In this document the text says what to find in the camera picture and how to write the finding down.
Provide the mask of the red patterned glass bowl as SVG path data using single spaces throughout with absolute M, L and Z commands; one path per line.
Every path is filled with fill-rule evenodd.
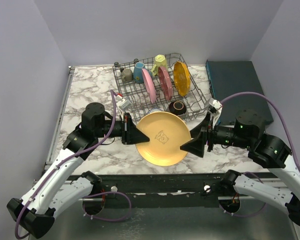
M 162 112 L 162 111 L 163 110 L 161 108 L 152 108 L 147 112 L 147 115 L 151 113 Z

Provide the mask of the beige bottom plate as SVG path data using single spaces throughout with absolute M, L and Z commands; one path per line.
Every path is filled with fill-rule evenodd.
M 188 153 L 180 146 L 191 140 L 191 134 L 180 117 L 165 111 L 152 112 L 138 122 L 137 129 L 149 138 L 148 142 L 135 145 L 138 153 L 149 163 L 167 167 L 187 156 Z

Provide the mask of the brown patterned bowl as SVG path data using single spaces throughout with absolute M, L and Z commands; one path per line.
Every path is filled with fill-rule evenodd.
M 181 116 L 187 112 L 187 107 L 182 101 L 175 100 L 168 105 L 168 112 L 176 116 Z

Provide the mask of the plain pink round plate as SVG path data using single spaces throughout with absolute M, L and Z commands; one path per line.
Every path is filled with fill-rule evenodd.
M 146 91 L 149 95 L 150 102 L 152 104 L 154 104 L 157 99 L 157 93 L 156 93 L 156 89 L 155 89 L 152 77 L 145 68 L 142 68 L 141 70 L 142 70 L 143 81 L 144 81 L 144 84 L 146 87 Z

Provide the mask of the grey wire dish rack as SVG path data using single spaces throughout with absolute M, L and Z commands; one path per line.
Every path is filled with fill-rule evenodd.
M 129 97 L 132 102 L 129 112 L 135 123 L 138 123 L 142 117 L 147 115 L 148 111 L 153 108 L 160 108 L 163 111 L 168 111 L 168 106 L 173 101 L 182 101 L 186 106 L 186 113 L 179 117 L 187 124 L 189 129 L 197 125 L 206 115 L 204 104 L 211 96 L 209 90 L 208 76 L 205 65 L 190 65 L 186 63 L 180 53 L 168 53 L 164 55 L 167 60 L 167 70 L 170 75 L 171 84 L 173 87 L 173 95 L 171 100 L 166 100 L 161 89 L 158 76 L 153 76 L 153 84 L 156 91 L 156 102 L 151 103 L 149 94 L 147 93 L 144 83 L 136 83 L 134 80 L 123 82 L 121 72 L 123 69 L 134 70 L 135 63 L 142 62 L 147 70 L 150 70 L 154 65 L 154 57 L 138 59 L 135 58 L 130 62 L 120 63 L 114 62 L 112 69 L 114 79 L 119 92 Z M 190 89 L 186 96 L 181 96 L 178 93 L 174 83 L 173 69 L 177 61 L 186 64 L 190 74 Z

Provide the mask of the blue floral mug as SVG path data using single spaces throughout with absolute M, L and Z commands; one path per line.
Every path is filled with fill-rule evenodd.
M 138 84 L 142 84 L 144 82 L 142 69 L 145 69 L 145 65 L 143 62 L 135 63 L 134 70 L 133 70 L 133 79 Z

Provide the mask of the orange polka dot plate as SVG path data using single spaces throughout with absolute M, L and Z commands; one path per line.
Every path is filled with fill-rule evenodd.
M 173 67 L 173 80 L 180 96 L 185 97 L 191 86 L 191 77 L 185 63 L 177 61 Z

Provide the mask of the small grey cup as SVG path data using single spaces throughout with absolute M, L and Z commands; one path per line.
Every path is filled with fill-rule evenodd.
M 123 83 L 125 82 L 130 82 L 134 79 L 133 77 L 133 72 L 129 68 L 124 68 L 123 71 L 121 72 L 121 80 Z

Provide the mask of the pale yellow mug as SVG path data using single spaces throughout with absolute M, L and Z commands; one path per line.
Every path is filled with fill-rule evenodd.
M 153 76 L 158 74 L 159 67 L 165 67 L 166 69 L 168 68 L 167 59 L 163 54 L 158 54 L 154 57 L 154 64 L 151 69 Z

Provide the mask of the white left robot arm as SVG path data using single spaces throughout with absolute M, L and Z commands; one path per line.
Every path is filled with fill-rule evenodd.
M 88 104 L 81 114 L 80 124 L 67 136 L 49 169 L 26 194 L 7 203 L 16 230 L 23 227 L 28 234 L 40 239 L 51 229 L 58 214 L 82 197 L 94 198 L 100 194 L 102 180 L 91 171 L 84 172 L 64 191 L 60 188 L 105 137 L 120 137 L 124 145 L 150 140 L 137 129 L 128 112 L 116 120 L 103 104 Z

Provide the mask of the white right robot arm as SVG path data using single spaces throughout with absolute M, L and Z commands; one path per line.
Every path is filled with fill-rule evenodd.
M 265 121 L 255 111 L 244 109 L 236 114 L 233 127 L 213 126 L 207 114 L 203 121 L 190 131 L 191 140 L 180 149 L 197 157 L 212 151 L 215 145 L 246 149 L 248 158 L 267 170 L 283 184 L 282 188 L 262 183 L 250 174 L 228 170 L 211 192 L 218 196 L 245 195 L 271 205 L 300 226 L 300 167 L 297 166 L 292 149 L 279 137 L 265 132 Z

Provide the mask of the blue network switch box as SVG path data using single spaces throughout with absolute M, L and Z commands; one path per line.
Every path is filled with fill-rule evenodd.
M 251 61 L 213 61 L 205 63 L 211 96 L 222 101 L 241 92 L 264 94 L 258 75 Z M 219 124 L 234 125 L 236 114 L 244 109 L 251 109 L 270 125 L 274 119 L 268 102 L 256 95 L 241 95 L 228 100 L 219 118 Z

